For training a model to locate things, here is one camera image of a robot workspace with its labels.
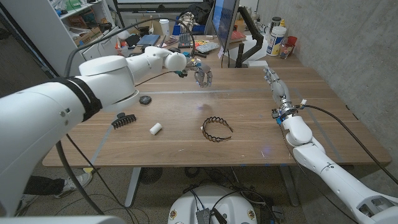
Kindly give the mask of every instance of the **keyboard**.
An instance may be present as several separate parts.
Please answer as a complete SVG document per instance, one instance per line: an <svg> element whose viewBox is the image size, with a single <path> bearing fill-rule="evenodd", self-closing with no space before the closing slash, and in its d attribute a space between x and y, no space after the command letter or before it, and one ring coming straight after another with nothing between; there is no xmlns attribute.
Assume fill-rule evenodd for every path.
<svg viewBox="0 0 398 224"><path fill-rule="evenodd" d="M180 34L178 38L179 48L190 48L191 47L191 36L189 34Z"/></svg>

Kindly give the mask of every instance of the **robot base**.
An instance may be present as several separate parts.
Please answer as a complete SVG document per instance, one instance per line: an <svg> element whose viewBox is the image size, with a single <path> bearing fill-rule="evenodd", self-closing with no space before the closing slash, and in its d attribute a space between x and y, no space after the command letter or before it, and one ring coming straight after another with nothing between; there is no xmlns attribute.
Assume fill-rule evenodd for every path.
<svg viewBox="0 0 398 224"><path fill-rule="evenodd" d="M197 187L193 191L198 195L205 208L213 208L214 204L224 195L231 193L232 190L226 187L217 185L207 185L202 187ZM203 210L199 200L198 208ZM189 224L198 223L196 212L197 206L196 201L191 192L183 194L179 199L177 199L172 205L169 213L168 224ZM254 209L251 204L242 195L236 193L225 197L223 200L218 202L216 209L220 214L226 214L227 223L235 224L257 224L257 217L249 217L249 213L253 214ZM177 213L175 218L170 216L171 213ZM213 223L219 223L216 217L212 216L211 220Z"/></svg>

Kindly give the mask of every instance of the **wooden table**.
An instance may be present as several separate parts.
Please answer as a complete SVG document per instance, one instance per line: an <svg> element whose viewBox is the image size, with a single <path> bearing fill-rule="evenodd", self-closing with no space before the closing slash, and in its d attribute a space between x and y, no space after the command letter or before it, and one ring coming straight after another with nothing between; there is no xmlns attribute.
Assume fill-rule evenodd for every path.
<svg viewBox="0 0 398 224"><path fill-rule="evenodd" d="M137 121L119 129L110 126L116 113L98 113L89 121L70 131L70 136L94 165L131 167L181 166L271 166L295 164L287 150L282 133L271 117L276 107L269 85L260 68L226 68L217 57L218 49L207 58L200 58L212 68L213 83L200 88L193 78L179 78L168 73L137 89L152 97L143 106L125 109L135 114ZM365 126L358 121L328 84L312 68L304 67L293 55L282 60L266 56L269 66L290 88L292 101L321 107L339 117L381 163L391 161ZM144 81L154 75L147 75ZM310 126L313 135L326 153L339 164L372 164L373 161L358 143L333 118L320 111L305 109L299 115ZM209 124L206 130L214 136L232 136L226 142L210 142L200 126L210 116L227 120L234 129L221 124ZM149 129L160 123L163 129L155 136ZM87 163L66 138L62 139L66 157L73 167ZM43 165L62 166L52 149Z"/></svg>

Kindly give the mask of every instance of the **concrete wall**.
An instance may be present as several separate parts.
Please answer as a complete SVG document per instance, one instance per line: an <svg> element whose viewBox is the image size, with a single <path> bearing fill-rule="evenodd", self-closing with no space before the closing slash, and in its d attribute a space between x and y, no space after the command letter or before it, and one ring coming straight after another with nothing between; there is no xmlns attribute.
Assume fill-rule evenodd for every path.
<svg viewBox="0 0 398 224"><path fill-rule="evenodd" d="M298 37L294 54L323 77L389 151L387 168L398 177L398 1L259 0L257 11L264 23L274 16L285 19L288 35ZM398 186L378 169L353 172L368 187L398 197ZM310 217L317 209L324 212L323 203L306 202L303 209L312 214L308 222L325 223Z"/></svg>

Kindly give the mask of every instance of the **table leg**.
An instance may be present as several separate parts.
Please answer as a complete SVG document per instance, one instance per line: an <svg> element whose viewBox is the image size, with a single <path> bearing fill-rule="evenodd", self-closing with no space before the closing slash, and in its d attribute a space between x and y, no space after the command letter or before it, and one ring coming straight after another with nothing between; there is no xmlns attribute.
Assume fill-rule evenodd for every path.
<svg viewBox="0 0 398 224"><path fill-rule="evenodd" d="M294 187L292 173L290 172L289 166L279 166L280 173L285 182L287 195L290 199L290 204L294 207L300 205L299 198L297 197L296 188Z"/></svg>
<svg viewBox="0 0 398 224"><path fill-rule="evenodd" d="M124 206L126 207L130 207L132 201L134 200L134 195L136 193L140 173L141 173L141 167L135 167L132 169L130 184L127 190L126 201L124 202Z"/></svg>

